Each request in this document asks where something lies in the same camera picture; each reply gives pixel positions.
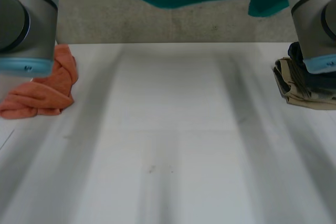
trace gray floor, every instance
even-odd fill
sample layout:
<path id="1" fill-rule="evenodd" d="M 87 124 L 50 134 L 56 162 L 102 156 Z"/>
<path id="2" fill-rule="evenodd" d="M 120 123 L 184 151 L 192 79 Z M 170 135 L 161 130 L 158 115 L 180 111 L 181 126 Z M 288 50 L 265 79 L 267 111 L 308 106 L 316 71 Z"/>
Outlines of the gray floor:
<path id="1" fill-rule="evenodd" d="M 249 0 L 207 2 L 174 10 L 141 0 L 60 0 L 60 43 L 290 42 L 287 8 L 270 18 L 247 15 Z"/>

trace orange towel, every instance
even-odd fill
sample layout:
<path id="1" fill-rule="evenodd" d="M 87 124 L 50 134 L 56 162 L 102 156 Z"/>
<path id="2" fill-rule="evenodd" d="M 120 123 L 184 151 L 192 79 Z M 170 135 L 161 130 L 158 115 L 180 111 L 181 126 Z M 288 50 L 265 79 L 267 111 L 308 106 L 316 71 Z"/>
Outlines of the orange towel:
<path id="1" fill-rule="evenodd" d="M 0 104 L 0 116 L 6 119 L 30 118 L 36 115 L 59 115 L 73 104 L 72 85 L 78 73 L 68 45 L 55 47 L 52 74 L 35 78 L 9 92 Z"/>

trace beige cloth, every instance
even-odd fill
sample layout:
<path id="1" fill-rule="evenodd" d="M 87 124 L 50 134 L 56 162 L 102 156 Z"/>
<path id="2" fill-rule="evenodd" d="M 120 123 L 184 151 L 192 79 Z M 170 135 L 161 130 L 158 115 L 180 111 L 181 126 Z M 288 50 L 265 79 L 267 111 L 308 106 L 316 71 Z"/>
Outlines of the beige cloth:
<path id="1" fill-rule="evenodd" d="M 277 60 L 273 72 L 287 103 L 314 110 L 336 110 L 336 90 L 308 89 L 302 70 L 290 58 Z"/>

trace white table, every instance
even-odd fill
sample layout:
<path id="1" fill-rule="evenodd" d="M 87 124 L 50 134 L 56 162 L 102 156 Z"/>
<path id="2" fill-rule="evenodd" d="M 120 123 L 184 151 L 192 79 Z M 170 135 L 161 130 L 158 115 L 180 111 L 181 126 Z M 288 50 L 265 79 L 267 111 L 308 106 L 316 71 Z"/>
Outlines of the white table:
<path id="1" fill-rule="evenodd" d="M 71 45 L 76 103 L 0 121 L 0 223 L 336 223 L 336 112 L 281 98 L 288 46 Z"/>

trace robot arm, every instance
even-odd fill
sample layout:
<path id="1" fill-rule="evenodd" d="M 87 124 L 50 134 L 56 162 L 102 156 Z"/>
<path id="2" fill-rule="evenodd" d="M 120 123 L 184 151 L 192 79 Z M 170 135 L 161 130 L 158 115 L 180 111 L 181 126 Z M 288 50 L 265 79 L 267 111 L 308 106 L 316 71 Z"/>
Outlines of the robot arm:
<path id="1" fill-rule="evenodd" d="M 288 0 L 310 73 L 336 71 L 336 0 Z"/>
<path id="2" fill-rule="evenodd" d="M 336 71 L 336 0 L 289 0 L 304 62 L 311 73 Z M 58 0 L 0 0 L 0 71 L 51 72 Z"/>
<path id="3" fill-rule="evenodd" d="M 58 0 L 0 0 L 0 71 L 50 74 L 57 13 Z"/>

